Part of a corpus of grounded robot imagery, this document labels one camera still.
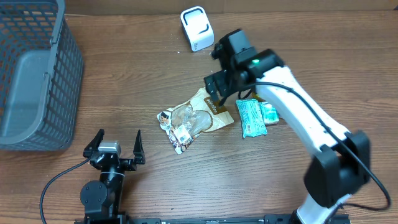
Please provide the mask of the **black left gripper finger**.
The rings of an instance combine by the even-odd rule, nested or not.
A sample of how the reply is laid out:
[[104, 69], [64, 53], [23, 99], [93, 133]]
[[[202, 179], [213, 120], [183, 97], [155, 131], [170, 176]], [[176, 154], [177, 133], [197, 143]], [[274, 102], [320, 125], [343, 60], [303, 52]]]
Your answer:
[[145, 154], [144, 154], [144, 150], [143, 150], [143, 146], [142, 146], [142, 134], [141, 134], [140, 129], [137, 132], [136, 140], [134, 143], [133, 154], [134, 154], [135, 161], [144, 161], [145, 160]]
[[84, 148], [83, 157], [91, 157], [94, 152], [98, 151], [98, 147], [103, 140], [104, 129], [100, 129], [91, 142]]

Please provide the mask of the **mint green wet wipes pack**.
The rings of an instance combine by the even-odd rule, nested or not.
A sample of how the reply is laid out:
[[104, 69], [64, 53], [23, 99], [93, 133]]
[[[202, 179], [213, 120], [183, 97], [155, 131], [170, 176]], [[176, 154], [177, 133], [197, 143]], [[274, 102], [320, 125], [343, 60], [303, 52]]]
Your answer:
[[257, 100], [236, 100], [236, 106], [241, 118], [243, 138], [254, 138], [267, 134], [267, 128]]

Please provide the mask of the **brown snack packet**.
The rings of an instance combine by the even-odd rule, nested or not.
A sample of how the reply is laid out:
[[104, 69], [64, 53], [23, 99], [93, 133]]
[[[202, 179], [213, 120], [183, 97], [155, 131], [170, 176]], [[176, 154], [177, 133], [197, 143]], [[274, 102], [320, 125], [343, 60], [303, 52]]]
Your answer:
[[157, 119], [177, 154], [185, 152], [200, 134], [234, 123], [225, 106], [213, 101], [204, 88], [188, 101], [160, 112]]

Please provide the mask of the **teal Kleenex tissue pack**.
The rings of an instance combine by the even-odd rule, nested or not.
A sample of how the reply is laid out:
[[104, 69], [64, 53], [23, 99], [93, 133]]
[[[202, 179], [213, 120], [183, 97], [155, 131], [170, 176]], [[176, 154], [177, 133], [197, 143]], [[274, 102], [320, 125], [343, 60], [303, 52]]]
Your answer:
[[263, 101], [259, 103], [259, 106], [265, 124], [277, 124], [279, 122], [278, 112], [270, 103]]

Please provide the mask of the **yellow oil bottle silver cap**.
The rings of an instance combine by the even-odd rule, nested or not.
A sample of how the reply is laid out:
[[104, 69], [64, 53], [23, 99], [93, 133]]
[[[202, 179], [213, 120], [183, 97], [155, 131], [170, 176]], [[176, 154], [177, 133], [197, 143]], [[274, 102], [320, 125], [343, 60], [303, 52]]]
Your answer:
[[261, 98], [258, 94], [252, 93], [251, 96], [256, 99], [258, 102], [264, 102], [265, 100]]

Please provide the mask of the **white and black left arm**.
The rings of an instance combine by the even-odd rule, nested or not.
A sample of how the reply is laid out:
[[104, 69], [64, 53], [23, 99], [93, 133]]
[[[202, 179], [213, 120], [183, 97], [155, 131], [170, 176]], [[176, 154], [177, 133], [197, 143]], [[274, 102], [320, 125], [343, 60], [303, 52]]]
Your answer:
[[105, 141], [103, 137], [104, 130], [100, 129], [83, 150], [83, 157], [100, 171], [99, 180], [89, 181], [80, 192], [85, 208], [83, 223], [130, 223], [129, 215], [119, 209], [125, 173], [146, 163], [141, 132], [137, 132], [133, 158], [122, 158], [119, 141]]

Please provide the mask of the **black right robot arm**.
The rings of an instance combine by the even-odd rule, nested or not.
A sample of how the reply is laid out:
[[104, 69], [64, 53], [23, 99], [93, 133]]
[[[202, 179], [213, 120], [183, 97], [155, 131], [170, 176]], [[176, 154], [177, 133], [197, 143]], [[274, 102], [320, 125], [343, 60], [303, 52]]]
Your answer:
[[312, 158], [304, 176], [308, 192], [304, 203], [290, 215], [266, 215], [265, 222], [343, 223], [334, 218], [335, 213], [371, 178], [367, 135], [351, 133], [323, 111], [271, 49], [217, 47], [211, 56], [220, 61], [222, 69], [205, 77], [207, 92], [227, 99], [253, 89], [276, 108]]

